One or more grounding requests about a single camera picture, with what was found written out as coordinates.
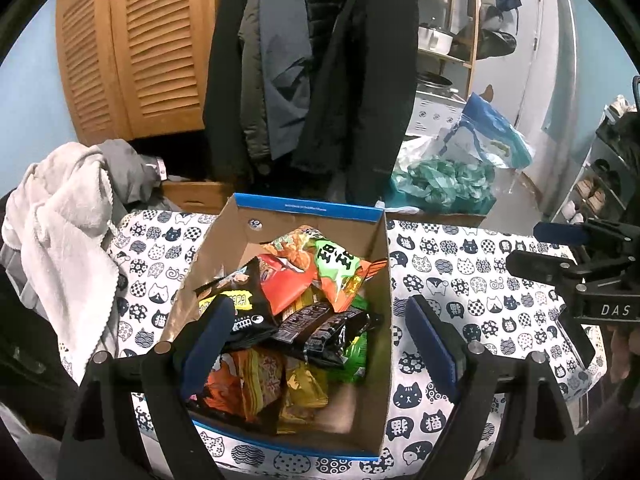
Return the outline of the person right hand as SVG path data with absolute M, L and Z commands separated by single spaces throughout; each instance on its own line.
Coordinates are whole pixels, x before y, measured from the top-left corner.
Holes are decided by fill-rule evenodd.
M 612 333 L 611 363 L 608 366 L 614 384 L 628 377 L 631 369 L 631 357 L 640 353 L 640 333 L 638 327 L 631 330 L 624 326 L 608 326 Z

